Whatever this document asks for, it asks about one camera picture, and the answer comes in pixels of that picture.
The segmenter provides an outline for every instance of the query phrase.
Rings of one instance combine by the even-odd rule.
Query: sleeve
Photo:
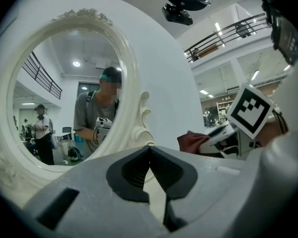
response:
[[[44,116],[42,123],[43,123],[43,126],[49,127],[50,126],[50,118],[48,116]]]
[[[74,127],[73,130],[80,130],[87,127],[86,124],[86,93],[81,93],[75,103]]]

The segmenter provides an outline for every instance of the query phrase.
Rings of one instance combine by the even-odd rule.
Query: black cap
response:
[[[43,104],[39,104],[34,110],[37,111],[38,109],[45,109]]]
[[[103,74],[106,76],[108,83],[121,83],[121,70],[115,67],[108,67],[104,69]]]
[[[196,0],[169,0],[173,5],[183,10],[202,10],[207,5]]]

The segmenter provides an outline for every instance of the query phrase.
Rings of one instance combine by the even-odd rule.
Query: railing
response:
[[[32,52],[25,60],[23,69],[45,90],[54,95],[56,98],[61,98],[62,89],[54,82],[54,80],[46,72],[40,61]]]
[[[241,20],[220,31],[214,32],[189,47],[184,51],[186,59],[188,62],[194,62],[207,54],[218,50],[220,46],[225,48],[228,42],[238,38],[247,38],[266,28],[268,28],[268,25],[264,13]]]

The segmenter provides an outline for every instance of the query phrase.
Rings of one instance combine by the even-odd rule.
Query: mirror frame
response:
[[[145,116],[150,113],[150,109],[146,107],[149,94],[141,92],[137,59],[129,40],[103,13],[98,13],[95,9],[81,9],[78,12],[71,10],[52,19],[35,33],[29,33],[18,48],[14,49],[7,62],[1,63],[0,184],[22,193],[23,197],[31,197],[37,190],[75,166],[48,166],[32,156],[23,145],[13,122],[12,103],[16,79],[26,58],[42,41],[57,33],[78,28],[95,31],[111,43],[124,79],[122,101],[112,129],[88,160],[134,147],[155,145],[144,121]],[[23,204],[15,196],[11,196],[11,191],[7,197],[17,201],[19,205]]]

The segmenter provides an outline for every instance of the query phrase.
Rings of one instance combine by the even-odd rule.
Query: window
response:
[[[77,95],[84,93],[84,92],[98,91],[99,89],[100,89],[99,84],[79,83]]]

